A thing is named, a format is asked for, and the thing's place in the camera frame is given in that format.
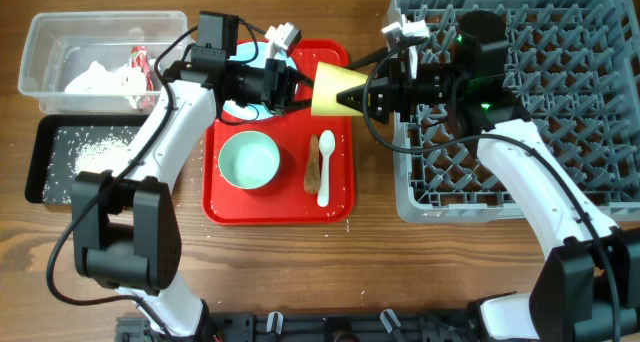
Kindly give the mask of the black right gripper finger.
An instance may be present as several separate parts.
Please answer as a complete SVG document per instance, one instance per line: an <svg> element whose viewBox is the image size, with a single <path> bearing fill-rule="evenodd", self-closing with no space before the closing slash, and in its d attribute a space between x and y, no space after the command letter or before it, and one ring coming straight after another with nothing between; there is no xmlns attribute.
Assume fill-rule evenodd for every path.
<svg viewBox="0 0 640 342"><path fill-rule="evenodd" d="M336 102L340 116L362 116L367 104L363 104L364 86L359 85L338 92Z"/></svg>
<svg viewBox="0 0 640 342"><path fill-rule="evenodd" d="M379 63L387 54L389 53L389 49L387 47L382 47L380 49L375 50L374 52L358 59L355 61L350 62L347 65L347 68L349 70L357 70L360 68L363 68L365 66L371 65L371 64L377 64Z"/></svg>

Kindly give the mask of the yellow plastic cup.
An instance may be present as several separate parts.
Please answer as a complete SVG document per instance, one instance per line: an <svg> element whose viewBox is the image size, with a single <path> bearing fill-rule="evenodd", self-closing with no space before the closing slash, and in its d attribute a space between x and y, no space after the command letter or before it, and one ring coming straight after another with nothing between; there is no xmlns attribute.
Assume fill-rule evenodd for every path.
<svg viewBox="0 0 640 342"><path fill-rule="evenodd" d="M339 104L337 94L359 87L366 80L367 76L363 73L319 62L316 68L311 99L311 115L320 117L361 117L362 113L357 109Z"/></svg>

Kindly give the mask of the light blue plate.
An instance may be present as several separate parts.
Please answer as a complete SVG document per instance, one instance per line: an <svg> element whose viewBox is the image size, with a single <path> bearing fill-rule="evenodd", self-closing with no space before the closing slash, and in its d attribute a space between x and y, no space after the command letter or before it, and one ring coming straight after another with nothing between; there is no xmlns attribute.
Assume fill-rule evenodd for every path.
<svg viewBox="0 0 640 342"><path fill-rule="evenodd" d="M267 48L266 42L257 43L258 56L255 60L249 63L250 67L263 68L265 66L265 52ZM236 54L229 58L230 61L245 61L254 56L256 47L253 42L241 43L237 46ZM285 53L278 52L275 55L277 60L283 60L288 67L296 69L297 66L291 57L287 57ZM270 113L262 105L248 105L247 107L239 106L234 100L226 100L223 106L223 110L239 120L245 121L261 121L270 119L273 114Z"/></svg>

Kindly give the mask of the brown food stick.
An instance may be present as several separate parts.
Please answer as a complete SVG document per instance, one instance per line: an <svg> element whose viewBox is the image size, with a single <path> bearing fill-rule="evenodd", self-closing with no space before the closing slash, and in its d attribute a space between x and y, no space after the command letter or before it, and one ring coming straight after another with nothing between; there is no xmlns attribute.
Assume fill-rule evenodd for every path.
<svg viewBox="0 0 640 342"><path fill-rule="evenodd" d="M308 194L317 194L321 186L319 137L312 135L305 169L303 188Z"/></svg>

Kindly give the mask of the green bowl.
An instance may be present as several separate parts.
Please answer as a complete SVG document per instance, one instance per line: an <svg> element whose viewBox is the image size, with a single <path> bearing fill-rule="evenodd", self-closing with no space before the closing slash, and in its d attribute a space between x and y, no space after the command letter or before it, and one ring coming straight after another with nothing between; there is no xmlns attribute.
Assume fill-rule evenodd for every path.
<svg viewBox="0 0 640 342"><path fill-rule="evenodd" d="M280 166L280 152L274 140L259 131L243 131L231 136L218 154L222 178L244 190L267 185Z"/></svg>

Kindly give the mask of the red snack wrapper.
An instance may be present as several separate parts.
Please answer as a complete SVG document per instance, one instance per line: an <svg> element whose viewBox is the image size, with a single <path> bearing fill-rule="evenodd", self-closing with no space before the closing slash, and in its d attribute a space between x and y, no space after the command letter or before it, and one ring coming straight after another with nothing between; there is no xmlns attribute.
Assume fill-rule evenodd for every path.
<svg viewBox="0 0 640 342"><path fill-rule="evenodd" d="M130 84L132 93L136 94L133 99L133 105L139 110L150 108L153 104L153 99L147 96L147 93L153 91L154 85L145 46L134 46L132 48L129 65L131 72L127 82Z"/></svg>

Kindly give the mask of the white rice pile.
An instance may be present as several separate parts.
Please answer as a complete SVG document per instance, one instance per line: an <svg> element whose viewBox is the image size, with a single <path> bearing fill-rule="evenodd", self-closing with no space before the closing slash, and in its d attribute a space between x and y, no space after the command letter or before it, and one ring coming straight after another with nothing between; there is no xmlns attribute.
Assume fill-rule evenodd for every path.
<svg viewBox="0 0 640 342"><path fill-rule="evenodd" d="M77 151L73 173L101 173L113 170L127 156L128 142L121 137L107 137L82 145Z"/></svg>

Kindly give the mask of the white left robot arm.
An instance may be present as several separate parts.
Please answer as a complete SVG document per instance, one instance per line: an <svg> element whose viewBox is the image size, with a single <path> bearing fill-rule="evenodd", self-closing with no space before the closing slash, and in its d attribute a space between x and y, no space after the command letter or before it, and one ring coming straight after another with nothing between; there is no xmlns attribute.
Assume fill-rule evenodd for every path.
<svg viewBox="0 0 640 342"><path fill-rule="evenodd" d="M236 15L203 12L177 40L183 55L156 64L161 95L138 134L101 173L83 171L72 189L71 241L75 268L109 290L111 301L130 301L160 341L215 341L207 303L178 273L182 240L171 192L199 136L221 118L226 102L260 106L283 116L309 107L296 88L315 80L289 67L301 39L291 23L249 27L251 56L237 57Z"/></svg>

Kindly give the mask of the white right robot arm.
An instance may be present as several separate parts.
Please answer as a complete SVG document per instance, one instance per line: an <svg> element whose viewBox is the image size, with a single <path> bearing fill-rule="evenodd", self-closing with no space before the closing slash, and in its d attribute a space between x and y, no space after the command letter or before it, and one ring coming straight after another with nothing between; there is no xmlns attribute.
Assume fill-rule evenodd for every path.
<svg viewBox="0 0 640 342"><path fill-rule="evenodd" d="M365 123L407 116L413 105L442 104L464 144L519 206L545 263L526 294L476 303L471 336L483 341L617 341L639 330L639 233L624 230L580 190L543 142L530 113L505 84L506 25L490 11L460 20L454 55L420 64L424 22L383 30L388 51L372 56L366 82L338 94Z"/></svg>

